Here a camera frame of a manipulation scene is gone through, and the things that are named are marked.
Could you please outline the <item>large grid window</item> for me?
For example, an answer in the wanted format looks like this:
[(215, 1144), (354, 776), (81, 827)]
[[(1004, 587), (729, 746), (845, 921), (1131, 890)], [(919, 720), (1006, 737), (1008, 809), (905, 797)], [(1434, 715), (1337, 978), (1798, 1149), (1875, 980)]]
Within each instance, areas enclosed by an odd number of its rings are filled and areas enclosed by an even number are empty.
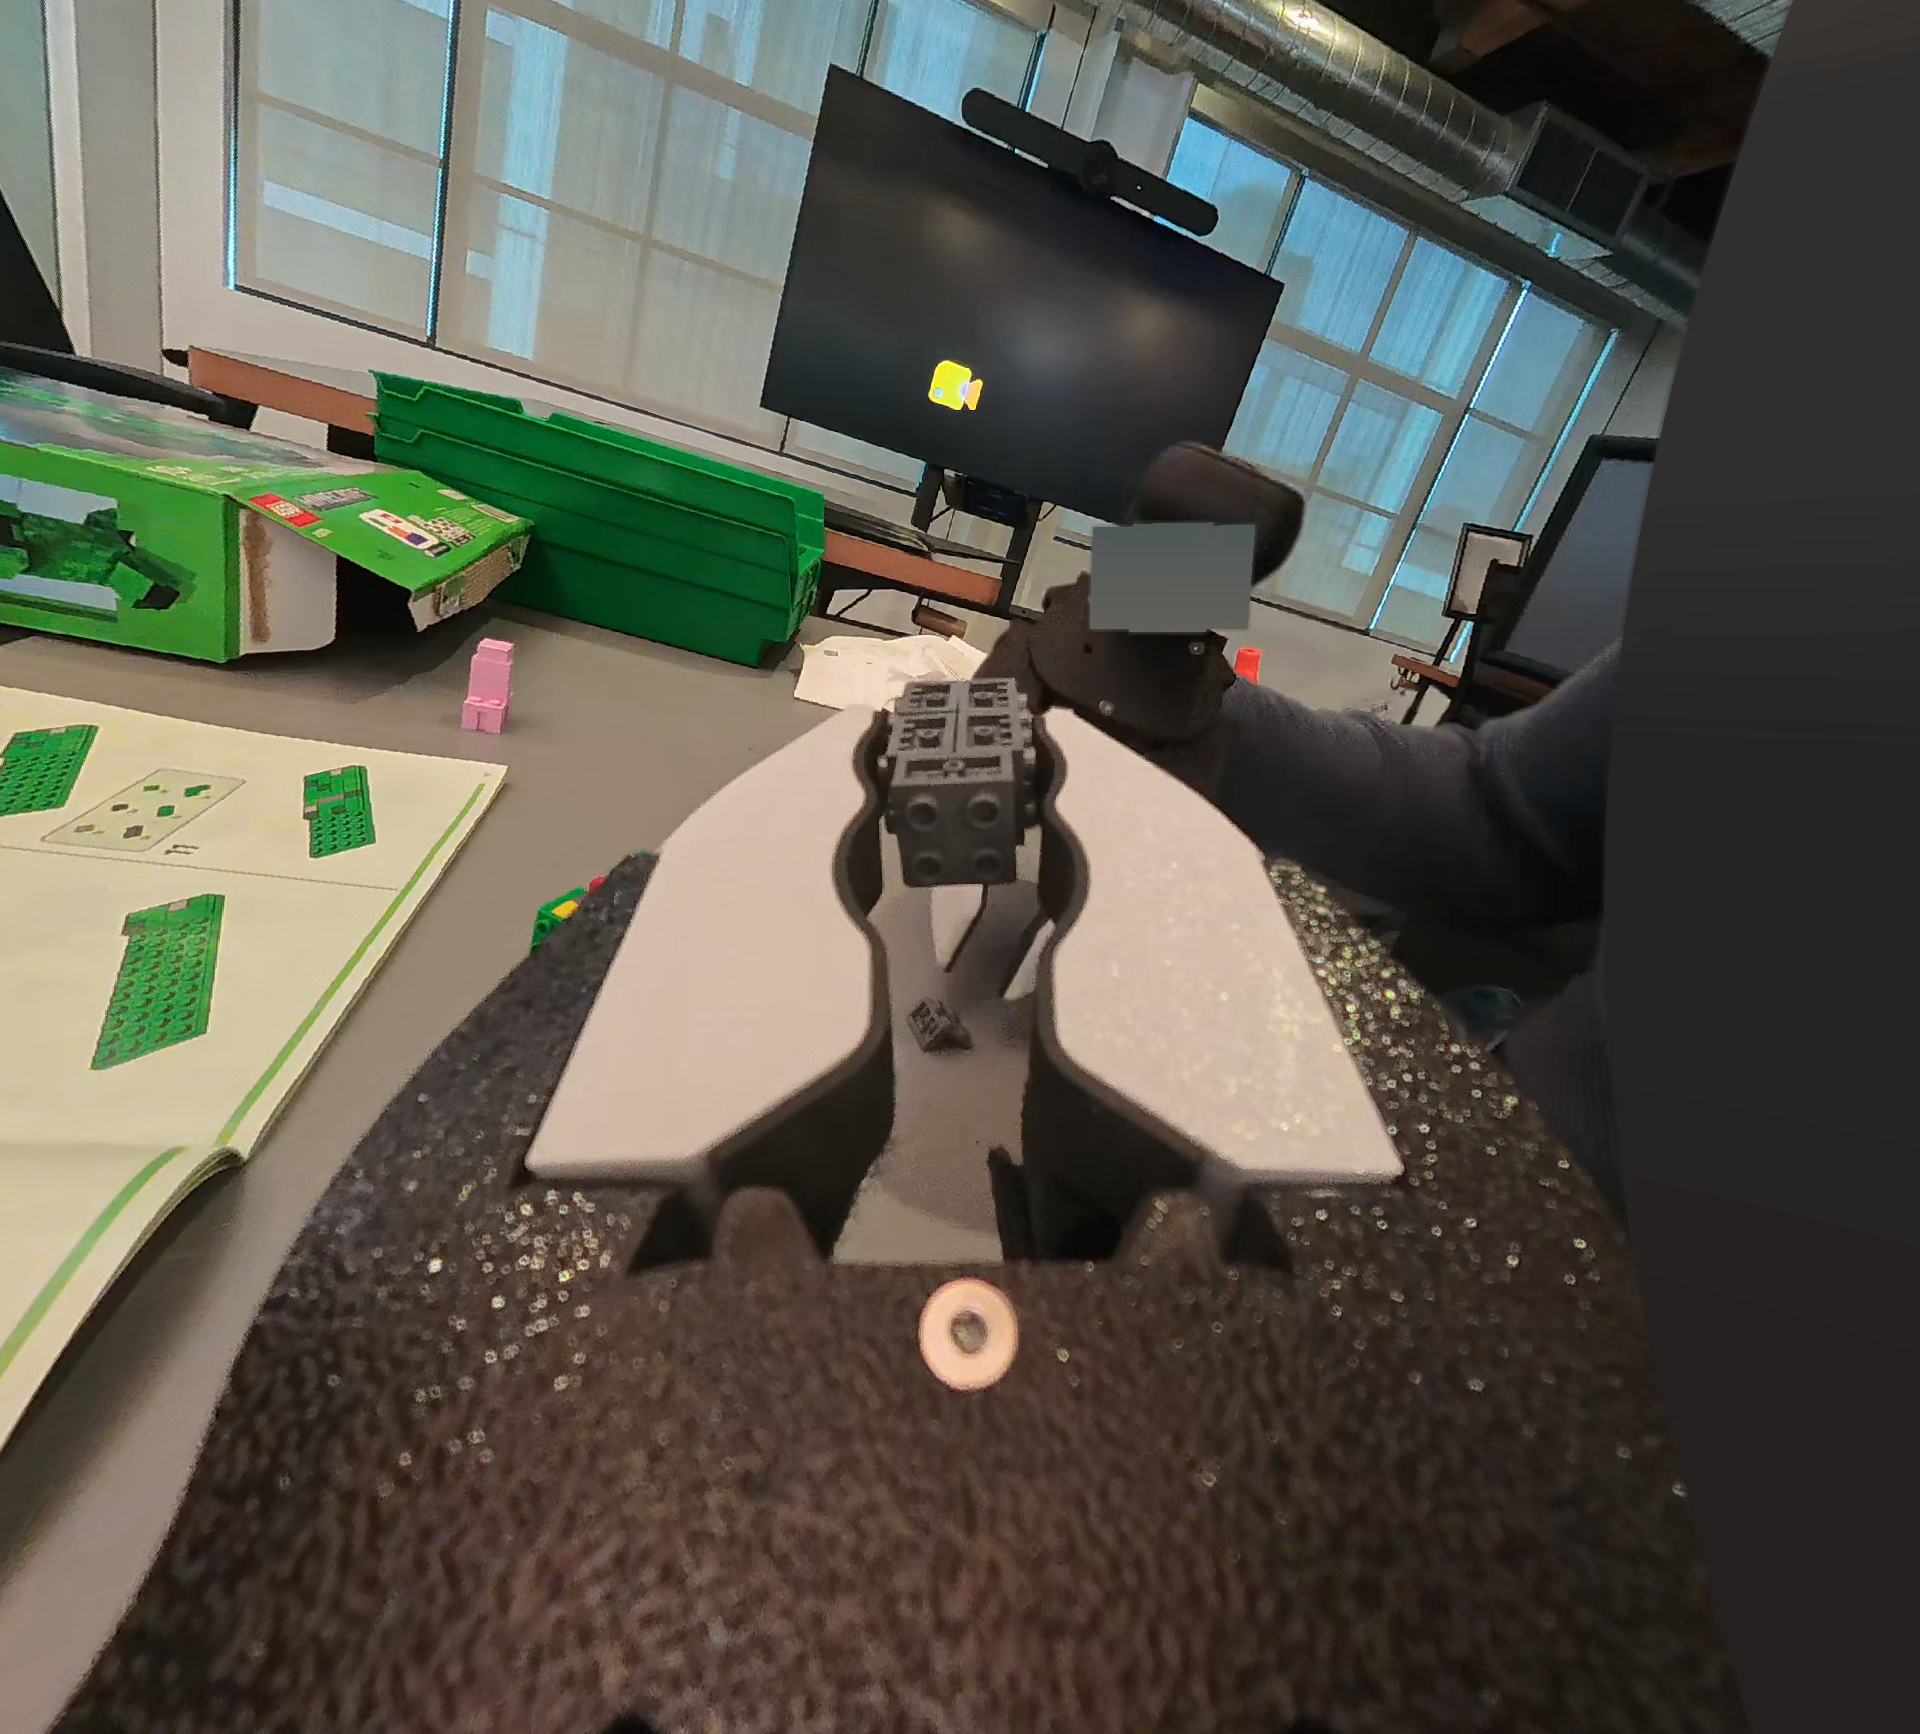
[(831, 65), (972, 87), (1209, 197), (1282, 283), (1229, 448), (1309, 494), (1267, 595), (1426, 644), (1471, 524), (1536, 529), (1618, 330), (1460, 249), (1103, 17), (1043, 0), (237, 0), (229, 281), (645, 403), (879, 489), (920, 466), (761, 403)]

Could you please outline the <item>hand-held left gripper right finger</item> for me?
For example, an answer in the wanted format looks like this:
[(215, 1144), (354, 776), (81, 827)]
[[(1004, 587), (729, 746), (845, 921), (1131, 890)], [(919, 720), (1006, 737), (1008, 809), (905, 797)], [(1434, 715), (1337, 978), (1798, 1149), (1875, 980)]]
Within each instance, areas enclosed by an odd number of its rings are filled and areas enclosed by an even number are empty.
[(1096, 1209), (1196, 1190), (1388, 1187), (1404, 1162), (1260, 848), (1089, 720), (1048, 786), (1021, 1155)]

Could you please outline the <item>white paper sheets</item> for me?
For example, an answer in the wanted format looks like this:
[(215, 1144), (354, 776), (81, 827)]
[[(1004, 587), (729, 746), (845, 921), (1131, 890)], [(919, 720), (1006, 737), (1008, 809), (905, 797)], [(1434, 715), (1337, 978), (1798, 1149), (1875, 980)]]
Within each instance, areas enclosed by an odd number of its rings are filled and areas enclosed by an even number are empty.
[(795, 698), (825, 710), (888, 712), (910, 683), (966, 679), (987, 657), (971, 641), (934, 634), (831, 635), (800, 650)]

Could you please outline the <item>black television screen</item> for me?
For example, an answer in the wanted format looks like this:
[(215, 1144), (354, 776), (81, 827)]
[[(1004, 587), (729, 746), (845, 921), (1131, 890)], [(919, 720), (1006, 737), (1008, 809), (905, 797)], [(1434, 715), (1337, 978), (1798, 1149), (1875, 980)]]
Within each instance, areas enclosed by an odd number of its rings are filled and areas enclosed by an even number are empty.
[(1123, 521), (1224, 448), (1285, 283), (831, 65), (761, 403)]

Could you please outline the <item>brick instruction booklet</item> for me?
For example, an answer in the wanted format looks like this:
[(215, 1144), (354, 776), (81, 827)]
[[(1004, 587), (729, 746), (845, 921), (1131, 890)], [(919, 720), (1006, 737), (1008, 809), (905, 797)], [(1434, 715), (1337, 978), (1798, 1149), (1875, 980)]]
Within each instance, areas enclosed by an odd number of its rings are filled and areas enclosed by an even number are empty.
[(3, 693), (3, 1436), (245, 1164), (506, 767)]

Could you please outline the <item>stack of green bins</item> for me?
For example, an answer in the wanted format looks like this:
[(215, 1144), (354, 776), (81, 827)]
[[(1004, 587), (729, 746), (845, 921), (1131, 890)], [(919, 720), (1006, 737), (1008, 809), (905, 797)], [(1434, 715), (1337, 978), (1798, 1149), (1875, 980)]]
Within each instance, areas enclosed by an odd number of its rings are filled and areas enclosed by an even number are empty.
[(503, 595), (734, 666), (776, 659), (826, 556), (819, 489), (566, 412), (376, 371), (376, 451), (532, 525)]

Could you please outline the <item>green cardboard toy box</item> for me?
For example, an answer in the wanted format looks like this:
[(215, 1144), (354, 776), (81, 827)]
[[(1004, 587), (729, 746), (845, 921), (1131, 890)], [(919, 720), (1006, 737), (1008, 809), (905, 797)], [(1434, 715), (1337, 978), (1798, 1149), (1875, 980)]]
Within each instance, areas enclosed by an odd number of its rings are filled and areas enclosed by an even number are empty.
[(424, 632), (532, 524), (428, 473), (5, 371), (5, 626), (224, 666)]

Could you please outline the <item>black television stand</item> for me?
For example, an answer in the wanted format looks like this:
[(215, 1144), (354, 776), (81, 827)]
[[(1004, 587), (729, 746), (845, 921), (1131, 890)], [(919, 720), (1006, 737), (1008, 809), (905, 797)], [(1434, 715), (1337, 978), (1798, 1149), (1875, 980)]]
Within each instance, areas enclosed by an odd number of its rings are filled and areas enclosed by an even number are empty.
[(942, 520), (982, 521), (1006, 532), (998, 553), (998, 587), (988, 611), (1011, 617), (1031, 550), (1047, 516), (1047, 502), (1025, 495), (976, 476), (926, 463), (916, 488), (908, 524), (933, 538)]

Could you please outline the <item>black video conference bar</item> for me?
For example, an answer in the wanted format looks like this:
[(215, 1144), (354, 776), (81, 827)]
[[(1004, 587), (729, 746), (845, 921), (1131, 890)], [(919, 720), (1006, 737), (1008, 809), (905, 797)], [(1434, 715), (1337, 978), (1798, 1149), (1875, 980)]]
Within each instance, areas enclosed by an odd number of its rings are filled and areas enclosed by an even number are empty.
[(1112, 142), (1072, 134), (991, 89), (972, 87), (965, 94), (963, 121), (976, 134), (1041, 161), (1096, 200), (1131, 206), (1199, 238), (1209, 238), (1218, 227), (1221, 212), (1213, 201), (1127, 159)]

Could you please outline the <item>dark grey brick block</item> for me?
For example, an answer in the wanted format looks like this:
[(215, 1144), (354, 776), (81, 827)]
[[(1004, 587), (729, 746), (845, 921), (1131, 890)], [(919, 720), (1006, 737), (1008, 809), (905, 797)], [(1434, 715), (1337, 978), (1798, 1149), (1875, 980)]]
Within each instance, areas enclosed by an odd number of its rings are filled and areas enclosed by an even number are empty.
[(1041, 759), (1015, 678), (923, 679), (894, 702), (884, 826), (908, 887), (992, 887), (1016, 878), (1041, 818)]

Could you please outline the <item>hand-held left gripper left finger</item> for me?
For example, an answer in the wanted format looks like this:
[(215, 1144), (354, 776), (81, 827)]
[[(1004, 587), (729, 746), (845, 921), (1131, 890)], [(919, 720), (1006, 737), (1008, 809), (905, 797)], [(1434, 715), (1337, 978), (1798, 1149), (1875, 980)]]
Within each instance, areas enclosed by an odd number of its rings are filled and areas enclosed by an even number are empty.
[(524, 1167), (714, 1214), (741, 1190), (849, 1218), (896, 1118), (879, 757), (846, 707), (663, 843)]

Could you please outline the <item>metal air vent box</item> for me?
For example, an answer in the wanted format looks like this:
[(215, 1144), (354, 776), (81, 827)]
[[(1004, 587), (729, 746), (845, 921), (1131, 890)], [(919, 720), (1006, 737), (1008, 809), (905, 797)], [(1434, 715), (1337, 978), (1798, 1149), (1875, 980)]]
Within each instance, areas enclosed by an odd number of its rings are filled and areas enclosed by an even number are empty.
[(1652, 172), (1547, 102), (1514, 120), (1521, 134), (1513, 179), (1467, 201), (1483, 222), (1528, 240), (1554, 258), (1617, 252), (1642, 212)]

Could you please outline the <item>grey desk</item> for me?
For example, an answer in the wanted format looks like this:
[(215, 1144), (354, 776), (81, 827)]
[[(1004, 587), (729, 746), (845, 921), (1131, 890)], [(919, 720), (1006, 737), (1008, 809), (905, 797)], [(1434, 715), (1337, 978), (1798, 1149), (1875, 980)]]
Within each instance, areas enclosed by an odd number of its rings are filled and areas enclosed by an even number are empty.
[[(462, 727), (483, 638), (515, 641), (500, 734)], [(5, 641), (5, 683), (205, 723), (493, 759), (506, 781), (252, 1160), (177, 1208), (65, 1353), (5, 1449), (5, 1730), (49, 1730), (171, 1530), (300, 1225), (428, 1052), (522, 958), (540, 901), (650, 852), (706, 797), (826, 717), (797, 672), (712, 661), (505, 609), (390, 648), (199, 666)]]

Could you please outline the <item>person's right forearm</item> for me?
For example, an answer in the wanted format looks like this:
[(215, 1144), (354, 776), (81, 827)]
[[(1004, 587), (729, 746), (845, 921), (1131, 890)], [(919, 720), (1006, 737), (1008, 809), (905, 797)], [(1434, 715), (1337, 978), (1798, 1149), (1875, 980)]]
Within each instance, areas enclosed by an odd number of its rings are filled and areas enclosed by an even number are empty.
[(1596, 920), (1621, 641), (1481, 727), (1408, 727), (1238, 681), (1221, 809), (1267, 854), (1485, 929)]

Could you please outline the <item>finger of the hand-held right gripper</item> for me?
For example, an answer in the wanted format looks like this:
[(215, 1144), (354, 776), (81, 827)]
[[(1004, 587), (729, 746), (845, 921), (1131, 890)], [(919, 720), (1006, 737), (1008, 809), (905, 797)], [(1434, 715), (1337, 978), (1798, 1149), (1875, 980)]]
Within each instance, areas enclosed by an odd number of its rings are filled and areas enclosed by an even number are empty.
[(1037, 991), (1050, 918), (1033, 882), (934, 887), (928, 929), (947, 1006), (1019, 1003)]

